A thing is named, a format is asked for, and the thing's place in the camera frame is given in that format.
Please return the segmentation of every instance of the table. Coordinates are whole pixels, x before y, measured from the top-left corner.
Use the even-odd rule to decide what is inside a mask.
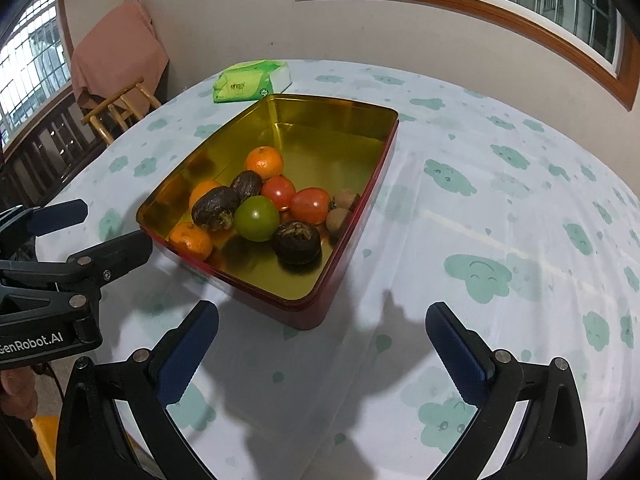
[[[289,63],[287,92],[400,113],[388,175],[328,317],[297,332],[156,249],[103,289],[95,357],[151,348],[205,298],[220,310],[220,332],[168,410],[214,475],[423,479],[474,412],[424,331],[426,308],[445,301],[491,348],[524,362],[568,359],[590,478],[600,478],[640,420],[638,199],[572,140],[489,97],[388,68]],[[41,260],[137,228],[136,209],[157,184],[250,105],[214,104],[214,80],[151,113],[76,177],[56,202],[82,198],[89,216],[40,238]],[[518,424],[486,472],[500,467]]]

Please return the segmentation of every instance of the blue gripper pad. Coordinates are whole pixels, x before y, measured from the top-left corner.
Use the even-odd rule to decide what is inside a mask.
[[[201,300],[193,307],[178,328],[169,330],[153,350],[158,365],[149,365],[152,375],[157,375],[156,392],[163,408],[175,404],[187,389],[213,339],[218,333],[218,309]]]
[[[495,367],[486,350],[475,345],[479,336],[467,330],[442,302],[427,309],[424,324],[462,400],[480,408],[488,395]]]
[[[36,209],[27,223],[27,231],[34,236],[59,231],[81,224],[88,213],[87,206],[81,199]]]

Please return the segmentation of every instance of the green tomato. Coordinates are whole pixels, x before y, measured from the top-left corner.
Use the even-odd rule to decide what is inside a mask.
[[[280,214],[267,197],[251,196],[236,209],[234,224],[242,238],[266,242],[280,225]]]

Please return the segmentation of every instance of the chair backrest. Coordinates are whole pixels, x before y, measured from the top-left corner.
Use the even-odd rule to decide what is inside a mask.
[[[13,205],[46,205],[105,145],[90,128],[79,125],[81,112],[71,85],[43,110],[28,131],[19,132],[0,168],[0,210]]]
[[[108,131],[107,128],[104,127],[104,124],[100,120],[99,115],[103,113],[105,110],[108,114],[118,123],[118,125],[122,128],[123,132],[126,132],[129,129],[129,125],[126,123],[126,119],[131,116],[134,116],[136,120],[140,121],[144,118],[144,114],[140,113],[139,110],[131,102],[131,99],[126,95],[130,91],[139,91],[148,101],[149,104],[153,108],[161,107],[160,101],[156,99],[153,94],[151,94],[143,85],[144,82],[143,77],[139,77],[133,83],[125,86],[118,90],[115,94],[112,94],[109,98],[105,99],[101,102],[97,107],[92,109],[87,115],[82,118],[82,124],[91,124],[98,134],[102,137],[104,142],[107,144],[111,144],[113,142],[113,136]],[[122,103],[122,107],[125,109],[123,113],[120,113],[115,103]]]

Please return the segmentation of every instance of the human hand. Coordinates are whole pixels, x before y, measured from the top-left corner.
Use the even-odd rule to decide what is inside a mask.
[[[35,374],[29,367],[2,370],[0,410],[9,416],[30,420],[38,411]]]

